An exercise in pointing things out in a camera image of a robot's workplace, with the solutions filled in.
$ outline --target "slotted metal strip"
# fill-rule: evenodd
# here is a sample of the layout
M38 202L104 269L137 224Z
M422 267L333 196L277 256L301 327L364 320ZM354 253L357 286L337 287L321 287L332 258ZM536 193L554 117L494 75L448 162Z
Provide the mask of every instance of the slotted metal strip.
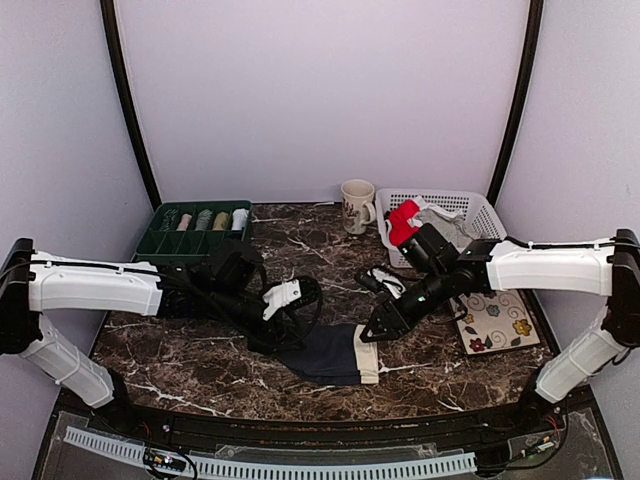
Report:
M139 442L113 439L75 427L67 427L64 441L128 465L144 466L142 457L145 447ZM198 455L189 457L198 468L198 478L212 480L419 480L451 477L477 470L473 453L408 462L331 466L271 465L217 460ZM181 476L190 478L190 472L191 467L188 467Z

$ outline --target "laundry basket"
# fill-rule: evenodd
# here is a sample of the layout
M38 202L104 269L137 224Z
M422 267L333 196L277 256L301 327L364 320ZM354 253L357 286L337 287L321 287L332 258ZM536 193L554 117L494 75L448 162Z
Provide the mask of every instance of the laundry basket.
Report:
M376 193L376 215L378 217L378 232L382 243L389 250L389 262L392 267L411 268L400 251L391 245L384 221L384 214L394 210L406 200L421 195L427 203L435 203L445 210L455 212L461 210L464 223L471 227L482 238L504 238L507 235L498 218L498 214L482 195L472 192L457 192L447 190L421 190L403 188L382 188Z

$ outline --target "green storage organizer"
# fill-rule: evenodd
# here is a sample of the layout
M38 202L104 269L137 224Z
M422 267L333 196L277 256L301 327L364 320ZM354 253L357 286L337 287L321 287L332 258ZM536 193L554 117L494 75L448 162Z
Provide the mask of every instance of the green storage organizer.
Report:
M160 231L162 219L167 210L178 210L176 218L169 231ZM231 230L232 213L238 208L249 210L249 218L242 230ZM195 231L198 214L203 210L211 210L209 225L202 231ZM229 214L227 230L212 231L213 221L220 212ZM189 227L184 232L176 231L182 215L191 215ZM251 225L251 202L246 200L226 202L186 202L163 203L153 215L149 226L145 231L138 248L136 259L147 261L154 265L169 265L171 262L182 262L191 265L202 261L204 258L216 253L226 238L237 240L248 239L248 229Z

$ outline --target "floral board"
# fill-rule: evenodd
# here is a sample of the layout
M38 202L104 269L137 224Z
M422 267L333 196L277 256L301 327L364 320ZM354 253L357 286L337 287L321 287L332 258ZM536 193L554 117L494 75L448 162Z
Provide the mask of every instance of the floral board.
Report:
M461 297L466 317L456 322L467 355L538 345L540 337L517 290ZM451 302L453 311L462 310Z

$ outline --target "white mug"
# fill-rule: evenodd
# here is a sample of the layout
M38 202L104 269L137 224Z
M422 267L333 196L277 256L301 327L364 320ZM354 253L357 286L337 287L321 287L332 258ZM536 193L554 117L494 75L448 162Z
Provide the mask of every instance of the white mug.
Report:
M374 186L364 180L349 180L342 184L342 219L344 229L360 235L376 219L373 206Z

